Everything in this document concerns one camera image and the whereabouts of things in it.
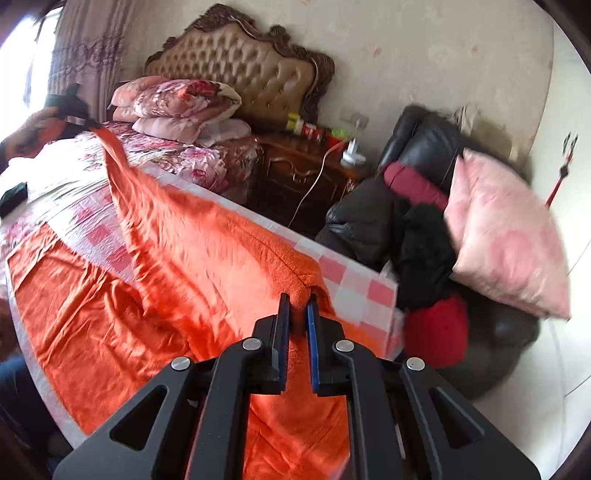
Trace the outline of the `orange fleece pants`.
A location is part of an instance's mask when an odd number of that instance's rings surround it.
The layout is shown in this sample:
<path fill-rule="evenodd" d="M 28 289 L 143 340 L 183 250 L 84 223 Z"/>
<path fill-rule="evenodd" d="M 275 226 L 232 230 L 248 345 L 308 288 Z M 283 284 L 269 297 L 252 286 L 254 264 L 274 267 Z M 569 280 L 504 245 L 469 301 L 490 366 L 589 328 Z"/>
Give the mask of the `orange fleece pants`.
<path fill-rule="evenodd" d="M 247 479 L 325 479 L 349 455 L 346 402 L 311 391 L 304 308 L 334 315 L 320 266 L 231 210 L 133 168 L 100 128 L 110 192 L 130 255 L 126 283 L 41 226 L 10 256 L 20 318 L 53 391 L 91 434 L 173 358 L 214 358 L 276 313 L 287 294 L 287 389 L 252 398 Z"/>

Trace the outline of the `red hanging tassel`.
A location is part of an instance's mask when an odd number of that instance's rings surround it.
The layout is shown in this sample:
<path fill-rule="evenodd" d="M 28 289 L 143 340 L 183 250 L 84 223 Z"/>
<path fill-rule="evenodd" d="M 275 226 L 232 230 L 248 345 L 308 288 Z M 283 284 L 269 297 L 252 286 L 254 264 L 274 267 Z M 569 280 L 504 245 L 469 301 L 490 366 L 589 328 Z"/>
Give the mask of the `red hanging tassel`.
<path fill-rule="evenodd" d="M 573 160 L 574 150 L 577 145 L 579 136 L 577 134 L 573 134 L 570 132 L 563 141 L 563 148 L 562 148 L 562 156 L 563 156 L 563 163 L 559 169 L 559 177 L 557 182 L 555 183 L 552 192 L 548 196 L 546 200 L 546 207 L 550 208 L 563 181 L 569 175 L 570 172 L 570 165 Z"/>

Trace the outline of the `red cushion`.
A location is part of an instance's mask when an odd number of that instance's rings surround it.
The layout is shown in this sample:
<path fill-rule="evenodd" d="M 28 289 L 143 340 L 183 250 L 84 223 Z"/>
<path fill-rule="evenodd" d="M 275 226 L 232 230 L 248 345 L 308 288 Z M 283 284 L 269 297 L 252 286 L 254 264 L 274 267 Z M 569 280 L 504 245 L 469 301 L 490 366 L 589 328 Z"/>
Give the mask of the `red cushion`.
<path fill-rule="evenodd" d="M 467 304 L 451 294 L 429 308 L 409 312 L 404 323 L 404 350 L 434 369 L 458 364 L 468 349 Z"/>

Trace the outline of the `dark wooden nightstand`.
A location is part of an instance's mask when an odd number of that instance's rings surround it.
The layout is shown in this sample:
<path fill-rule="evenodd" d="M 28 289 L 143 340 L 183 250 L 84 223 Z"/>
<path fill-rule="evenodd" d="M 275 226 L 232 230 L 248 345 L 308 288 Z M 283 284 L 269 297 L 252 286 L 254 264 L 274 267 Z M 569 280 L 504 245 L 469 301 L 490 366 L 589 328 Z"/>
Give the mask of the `dark wooden nightstand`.
<path fill-rule="evenodd" d="M 287 134 L 256 136 L 259 162 L 246 207 L 301 235 L 314 238 L 329 208 L 373 174 L 343 166 L 342 154 Z"/>

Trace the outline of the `black jacket on chair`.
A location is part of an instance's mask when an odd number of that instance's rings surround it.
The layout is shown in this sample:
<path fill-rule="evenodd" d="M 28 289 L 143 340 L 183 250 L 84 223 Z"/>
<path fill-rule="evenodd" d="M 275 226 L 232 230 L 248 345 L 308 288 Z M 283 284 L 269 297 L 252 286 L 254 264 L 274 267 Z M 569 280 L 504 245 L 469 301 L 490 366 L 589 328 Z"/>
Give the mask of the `black jacket on chair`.
<path fill-rule="evenodd" d="M 397 308 L 430 308 L 448 298 L 457 261 L 443 212 L 413 205 L 380 178 L 363 180 L 325 215 L 315 241 L 377 272 L 390 264 Z"/>

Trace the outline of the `tufted tan headboard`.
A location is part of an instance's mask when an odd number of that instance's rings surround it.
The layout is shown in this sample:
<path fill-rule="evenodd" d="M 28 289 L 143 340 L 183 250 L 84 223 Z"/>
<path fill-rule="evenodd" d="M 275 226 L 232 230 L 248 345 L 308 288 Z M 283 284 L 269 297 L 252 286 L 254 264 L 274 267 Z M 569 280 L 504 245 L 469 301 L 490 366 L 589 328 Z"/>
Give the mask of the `tufted tan headboard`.
<path fill-rule="evenodd" d="M 238 117 L 252 125 L 283 126 L 291 113 L 318 121 L 335 62 L 291 41 L 283 26 L 260 31 L 252 17 L 218 3 L 168 38 L 147 58 L 143 72 L 224 83 L 242 98 Z"/>

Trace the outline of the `folded floral quilt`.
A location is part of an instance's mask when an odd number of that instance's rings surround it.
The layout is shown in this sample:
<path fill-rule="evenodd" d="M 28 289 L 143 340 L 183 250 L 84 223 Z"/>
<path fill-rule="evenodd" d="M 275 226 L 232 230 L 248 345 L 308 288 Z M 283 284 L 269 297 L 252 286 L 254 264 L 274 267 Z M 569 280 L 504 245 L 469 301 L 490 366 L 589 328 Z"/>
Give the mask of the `folded floral quilt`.
<path fill-rule="evenodd" d="M 252 134 L 249 124 L 235 118 L 242 97 L 224 83 L 141 77 L 119 86 L 111 105 L 114 121 L 163 140 L 209 148 Z"/>

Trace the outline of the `pink patterned curtain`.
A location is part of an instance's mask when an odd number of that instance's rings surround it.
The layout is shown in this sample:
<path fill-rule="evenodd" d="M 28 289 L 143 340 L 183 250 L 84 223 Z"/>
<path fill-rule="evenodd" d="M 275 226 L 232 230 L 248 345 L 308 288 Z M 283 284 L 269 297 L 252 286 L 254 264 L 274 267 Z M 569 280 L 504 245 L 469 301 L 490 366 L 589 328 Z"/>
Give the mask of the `pink patterned curtain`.
<path fill-rule="evenodd" d="M 136 6 L 133 0 L 67 1 L 55 31 L 48 92 L 79 84 L 91 116 L 104 121 Z"/>

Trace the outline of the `pink checkered bed cover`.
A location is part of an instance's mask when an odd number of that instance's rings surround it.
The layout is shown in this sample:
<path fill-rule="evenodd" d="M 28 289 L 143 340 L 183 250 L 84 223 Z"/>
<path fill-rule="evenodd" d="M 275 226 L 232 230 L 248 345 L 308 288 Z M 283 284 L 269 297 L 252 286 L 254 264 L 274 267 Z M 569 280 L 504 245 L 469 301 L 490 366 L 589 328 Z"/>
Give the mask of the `pink checkered bed cover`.
<path fill-rule="evenodd" d="M 144 163 L 140 168 L 163 185 L 172 185 L 235 211 L 317 260 L 339 318 L 360 326 L 388 358 L 393 359 L 401 352 L 403 319 L 394 307 L 396 282 L 252 210 L 186 182 L 152 162 Z M 131 259 L 124 249 L 103 170 L 84 172 L 80 181 L 65 183 L 29 204 L 14 224 L 30 230 L 47 224 L 71 250 L 124 282 L 133 281 Z M 78 447 L 86 436 L 63 407 L 39 366 L 20 318 L 13 285 L 8 283 L 6 288 L 16 336 L 35 386 L 65 439 L 72 447 Z"/>

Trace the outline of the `pink satin pillow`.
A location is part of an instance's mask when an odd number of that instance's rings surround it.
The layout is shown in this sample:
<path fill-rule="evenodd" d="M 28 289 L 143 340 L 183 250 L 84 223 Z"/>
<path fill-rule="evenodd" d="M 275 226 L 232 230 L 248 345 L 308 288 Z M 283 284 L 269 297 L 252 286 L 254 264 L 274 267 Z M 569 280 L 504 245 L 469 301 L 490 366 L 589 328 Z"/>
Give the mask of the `pink satin pillow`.
<path fill-rule="evenodd" d="M 509 166 L 464 150 L 444 218 L 457 251 L 456 282 L 539 318 L 571 318 L 567 259 L 554 217 Z"/>

